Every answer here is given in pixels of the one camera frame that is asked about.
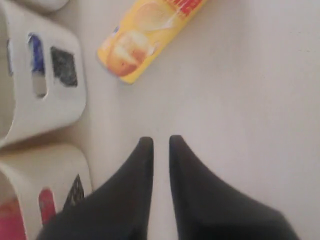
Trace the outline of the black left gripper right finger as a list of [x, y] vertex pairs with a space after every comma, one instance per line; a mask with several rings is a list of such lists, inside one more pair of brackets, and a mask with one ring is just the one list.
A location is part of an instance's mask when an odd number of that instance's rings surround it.
[[211, 172], [182, 136], [169, 139], [170, 187], [180, 240], [297, 240], [276, 209]]

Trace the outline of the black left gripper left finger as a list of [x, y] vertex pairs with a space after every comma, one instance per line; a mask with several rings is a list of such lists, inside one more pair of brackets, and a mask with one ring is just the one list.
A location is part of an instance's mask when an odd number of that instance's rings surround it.
[[141, 137], [119, 170], [54, 216], [39, 240], [146, 240], [154, 182], [154, 142]]

